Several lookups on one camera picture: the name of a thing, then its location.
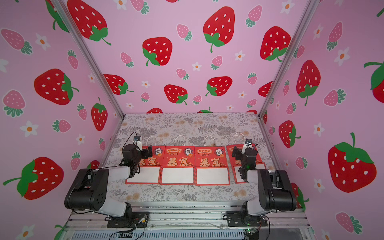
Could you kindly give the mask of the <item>red paper gift bag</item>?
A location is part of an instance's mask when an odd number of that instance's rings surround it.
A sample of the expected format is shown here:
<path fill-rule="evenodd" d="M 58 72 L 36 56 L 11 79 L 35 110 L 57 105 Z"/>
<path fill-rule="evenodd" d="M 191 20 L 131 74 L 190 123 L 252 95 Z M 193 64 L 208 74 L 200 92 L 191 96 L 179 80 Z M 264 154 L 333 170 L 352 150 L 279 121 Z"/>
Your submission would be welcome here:
<path fill-rule="evenodd" d="M 153 147 L 153 157 L 141 159 L 140 149 L 132 142 L 125 143 L 122 148 L 121 166 L 129 168 L 125 184 L 159 184 L 161 178 L 161 161 L 164 158 L 165 146 Z"/>

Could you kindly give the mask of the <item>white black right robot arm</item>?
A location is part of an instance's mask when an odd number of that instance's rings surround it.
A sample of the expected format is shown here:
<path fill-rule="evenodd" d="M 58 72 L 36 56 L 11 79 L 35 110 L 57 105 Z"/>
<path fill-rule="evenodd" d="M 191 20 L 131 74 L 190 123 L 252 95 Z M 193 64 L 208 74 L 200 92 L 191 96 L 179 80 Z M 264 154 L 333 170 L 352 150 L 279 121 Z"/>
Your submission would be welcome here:
<path fill-rule="evenodd" d="M 257 166 L 255 147 L 233 147 L 231 156 L 240 162 L 238 173 L 245 183 L 258 186 L 258 196 L 245 201 L 239 211 L 228 211 L 223 219 L 229 227 L 266 227 L 270 212 L 292 212 L 297 208 L 296 195 L 286 171 L 266 170 Z"/>

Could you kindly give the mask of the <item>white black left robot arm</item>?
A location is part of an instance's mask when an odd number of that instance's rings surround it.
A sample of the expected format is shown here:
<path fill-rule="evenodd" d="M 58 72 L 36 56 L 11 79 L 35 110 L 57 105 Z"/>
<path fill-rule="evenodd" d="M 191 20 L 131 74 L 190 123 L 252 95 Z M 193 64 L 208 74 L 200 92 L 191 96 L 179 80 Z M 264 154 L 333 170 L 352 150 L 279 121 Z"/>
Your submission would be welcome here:
<path fill-rule="evenodd" d="M 115 167 L 81 169 L 64 200 L 73 212 L 90 211 L 106 215 L 108 228 L 146 228 L 149 212 L 133 212 L 129 203 L 119 202 L 107 194 L 108 184 L 130 179 L 139 174 L 140 161 L 153 156 L 153 147 L 142 149 L 136 144 L 125 145 L 122 162 Z"/>

